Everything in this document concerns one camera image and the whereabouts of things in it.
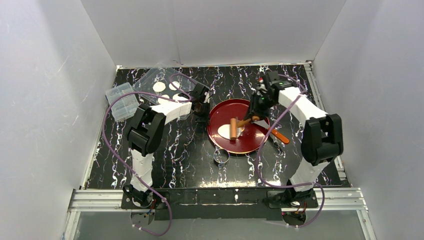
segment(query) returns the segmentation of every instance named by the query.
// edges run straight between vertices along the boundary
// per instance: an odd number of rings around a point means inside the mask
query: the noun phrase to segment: glass panel
[[[316,211],[308,211],[308,219]],[[147,218],[133,216],[146,224]],[[155,236],[132,227],[129,212],[82,212],[75,240],[156,240]],[[177,219],[162,240],[270,240],[343,239],[364,240],[356,211],[323,211],[314,223],[296,231],[283,221],[264,219]],[[153,221],[148,228],[161,232],[168,221]]]

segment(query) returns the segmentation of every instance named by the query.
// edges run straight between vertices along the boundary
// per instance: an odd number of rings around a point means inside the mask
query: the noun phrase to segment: orange spatula handle
[[[273,129],[271,133],[276,136],[283,144],[288,144],[290,141],[287,137],[283,136],[281,133],[279,133],[277,130]]]

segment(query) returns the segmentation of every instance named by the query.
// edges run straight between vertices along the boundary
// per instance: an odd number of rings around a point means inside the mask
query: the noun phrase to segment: small white disc
[[[155,92],[157,92],[157,93],[162,92],[162,91],[163,91],[163,90],[165,90],[166,88],[167,88],[167,86],[165,85],[165,83],[160,82],[160,81],[156,82],[156,83],[153,85],[153,91],[155,91]]]
[[[173,99],[173,100],[181,100],[181,99],[180,99],[180,98],[181,98],[181,96],[178,96],[178,94],[179,94],[179,93],[174,94],[174,95],[172,96],[172,99]]]
[[[221,137],[230,140],[230,125],[229,124],[224,124],[224,125],[220,126],[218,128],[218,134]],[[237,128],[237,136],[236,136],[236,138],[240,137],[241,134],[242,134],[242,130],[240,128]]]
[[[175,85],[175,87],[180,88],[180,84],[177,81],[173,81],[172,83]],[[177,90],[175,87],[172,86],[171,83],[169,84],[169,89],[171,89],[172,91],[176,91]]]
[[[167,94],[162,95],[162,97],[167,98],[167,99],[169,99],[169,98],[170,98],[170,96],[168,96]],[[168,101],[168,100],[165,100],[165,99],[162,99],[162,98],[158,98],[158,99],[157,99],[157,102],[158,102],[159,104],[164,104],[164,103],[168,103],[169,101]]]

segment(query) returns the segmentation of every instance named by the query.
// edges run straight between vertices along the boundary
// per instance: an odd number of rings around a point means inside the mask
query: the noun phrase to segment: white panel
[[[187,66],[314,59],[346,0],[176,0]]]
[[[114,63],[79,0],[0,7],[0,238],[57,240]]]
[[[422,239],[424,2],[348,0],[314,73],[378,239]]]
[[[151,67],[311,60],[346,0],[81,1],[116,65]]]
[[[81,0],[107,51],[124,67],[177,66],[171,0]]]

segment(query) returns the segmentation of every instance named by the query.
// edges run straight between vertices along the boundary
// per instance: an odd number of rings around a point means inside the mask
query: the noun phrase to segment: metal ring
[[[226,159],[224,158],[224,160],[219,159],[219,156],[223,155],[222,153],[226,155]],[[213,152],[213,161],[220,168],[223,168],[225,165],[227,165],[229,159],[230,153],[224,148],[217,147]]]

